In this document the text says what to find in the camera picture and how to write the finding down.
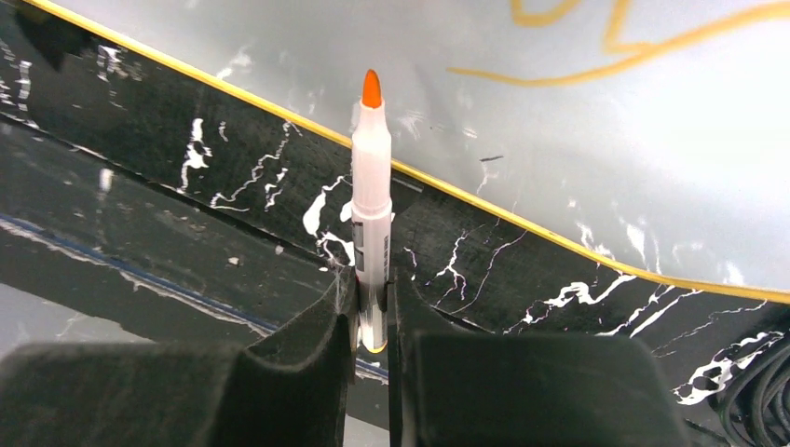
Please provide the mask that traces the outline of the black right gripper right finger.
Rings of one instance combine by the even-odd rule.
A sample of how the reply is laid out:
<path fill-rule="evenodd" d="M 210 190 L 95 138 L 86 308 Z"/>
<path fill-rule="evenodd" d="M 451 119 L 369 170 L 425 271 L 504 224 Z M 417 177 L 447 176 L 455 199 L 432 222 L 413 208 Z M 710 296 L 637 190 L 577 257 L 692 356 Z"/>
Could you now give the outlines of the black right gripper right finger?
<path fill-rule="evenodd" d="M 637 340 L 467 331 L 406 278 L 393 278 L 387 296 L 393 446 L 690 445 Z"/>

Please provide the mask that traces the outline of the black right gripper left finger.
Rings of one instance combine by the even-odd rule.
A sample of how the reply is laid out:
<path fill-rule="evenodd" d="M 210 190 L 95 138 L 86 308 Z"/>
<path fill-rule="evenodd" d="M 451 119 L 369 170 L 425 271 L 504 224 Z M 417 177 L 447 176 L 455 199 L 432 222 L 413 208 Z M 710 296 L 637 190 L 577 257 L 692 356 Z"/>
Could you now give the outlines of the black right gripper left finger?
<path fill-rule="evenodd" d="M 1 363 L 5 446 L 339 446 L 356 358 L 357 286 L 266 338 L 39 343 Z"/>

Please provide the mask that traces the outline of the white orange marker pen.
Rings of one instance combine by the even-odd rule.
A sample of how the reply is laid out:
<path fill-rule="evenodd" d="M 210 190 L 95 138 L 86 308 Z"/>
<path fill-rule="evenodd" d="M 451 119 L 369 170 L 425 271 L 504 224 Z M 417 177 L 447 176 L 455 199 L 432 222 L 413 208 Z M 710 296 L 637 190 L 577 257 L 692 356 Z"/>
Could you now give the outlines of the white orange marker pen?
<path fill-rule="evenodd" d="M 351 135 L 351 222 L 361 341 L 371 353 L 388 343 L 386 286 L 392 222 L 392 137 L 377 73 L 367 71 Z"/>

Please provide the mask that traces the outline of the yellow framed whiteboard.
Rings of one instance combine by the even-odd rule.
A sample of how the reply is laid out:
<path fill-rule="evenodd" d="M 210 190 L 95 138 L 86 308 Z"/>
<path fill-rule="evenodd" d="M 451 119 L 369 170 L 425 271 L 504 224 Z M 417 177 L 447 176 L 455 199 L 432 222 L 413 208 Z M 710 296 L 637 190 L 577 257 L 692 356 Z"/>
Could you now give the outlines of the yellow framed whiteboard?
<path fill-rule="evenodd" d="M 785 1 L 42 1 L 595 261 L 789 299 Z"/>

